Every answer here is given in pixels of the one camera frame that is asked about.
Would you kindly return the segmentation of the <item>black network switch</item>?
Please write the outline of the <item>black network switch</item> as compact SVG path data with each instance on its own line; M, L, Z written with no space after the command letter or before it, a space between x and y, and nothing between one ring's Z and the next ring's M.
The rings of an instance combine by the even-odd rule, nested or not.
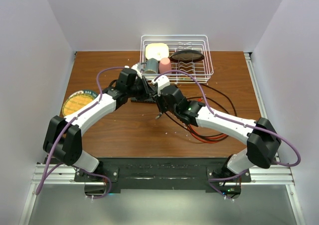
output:
M137 99L134 97L134 98L131 98L131 102L132 103L144 103L144 104L156 104L156 102L152 98L142 100L142 99Z

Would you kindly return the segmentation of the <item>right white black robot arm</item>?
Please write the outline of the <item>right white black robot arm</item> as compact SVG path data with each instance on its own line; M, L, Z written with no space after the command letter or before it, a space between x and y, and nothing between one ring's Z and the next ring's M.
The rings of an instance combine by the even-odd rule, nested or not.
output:
M220 170L220 176L232 182L240 173L253 167L268 169L282 142L272 124L266 118L258 121L243 119L214 110L203 102L188 100L181 90L171 84L156 85L156 103L161 113L171 112L186 126L196 126L219 131L233 137L246 148L228 157Z

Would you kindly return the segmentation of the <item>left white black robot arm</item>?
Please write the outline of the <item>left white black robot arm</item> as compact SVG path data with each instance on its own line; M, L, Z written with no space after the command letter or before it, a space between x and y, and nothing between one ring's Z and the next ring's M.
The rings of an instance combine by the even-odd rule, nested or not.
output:
M103 177L101 162L83 150L82 136L101 118L127 103L129 98L150 97L151 87L141 70L140 63L121 68L115 85L100 89L97 98L88 105L65 117L54 116L43 144L48 158L54 157L68 166L85 170L91 181L99 181Z

